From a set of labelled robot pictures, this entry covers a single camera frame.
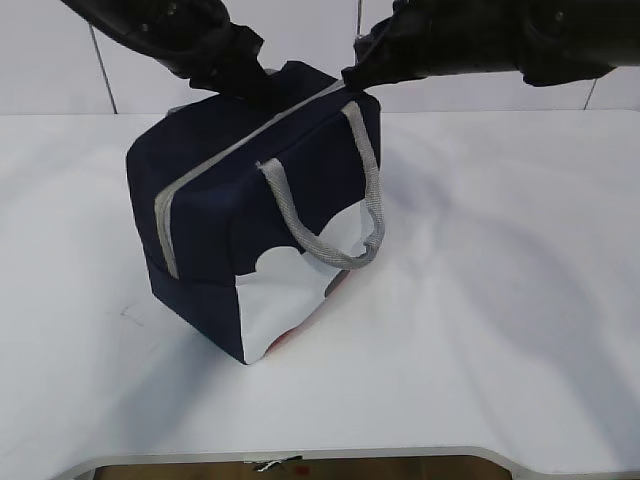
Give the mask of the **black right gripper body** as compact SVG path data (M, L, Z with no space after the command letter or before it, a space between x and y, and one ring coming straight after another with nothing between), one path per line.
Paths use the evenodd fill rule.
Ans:
M355 64L375 64L378 83L402 83L430 75L431 19L418 12L399 12L355 40Z

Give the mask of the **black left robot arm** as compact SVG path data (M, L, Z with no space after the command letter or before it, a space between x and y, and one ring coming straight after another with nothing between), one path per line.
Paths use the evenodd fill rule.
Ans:
M258 60L264 39L231 20L222 1L66 0L75 14L121 46L154 59L195 90L248 101L269 110L292 102Z

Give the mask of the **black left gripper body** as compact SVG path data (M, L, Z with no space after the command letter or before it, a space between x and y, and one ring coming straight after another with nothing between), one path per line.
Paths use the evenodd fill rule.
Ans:
M254 30L234 23L229 25L225 36L208 35L198 45L197 65L190 75L189 86L219 93L219 65L244 59L255 59L260 64L258 55L263 44L264 39Z

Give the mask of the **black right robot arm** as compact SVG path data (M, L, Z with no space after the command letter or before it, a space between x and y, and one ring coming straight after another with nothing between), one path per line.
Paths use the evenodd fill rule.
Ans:
M639 63L636 1L396 1L342 72L364 90L432 76L519 72L550 87Z

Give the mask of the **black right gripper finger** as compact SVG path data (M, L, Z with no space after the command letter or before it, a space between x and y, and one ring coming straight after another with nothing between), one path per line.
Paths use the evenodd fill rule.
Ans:
M379 68L375 64L358 63L341 71L345 87L350 91L363 91L378 84Z

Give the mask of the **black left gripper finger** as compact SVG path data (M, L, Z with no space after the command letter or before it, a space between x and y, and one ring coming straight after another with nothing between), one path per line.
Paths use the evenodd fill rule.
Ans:
M289 92L277 80L278 72L269 74L255 59L219 65L219 93L251 105L279 108L287 104Z

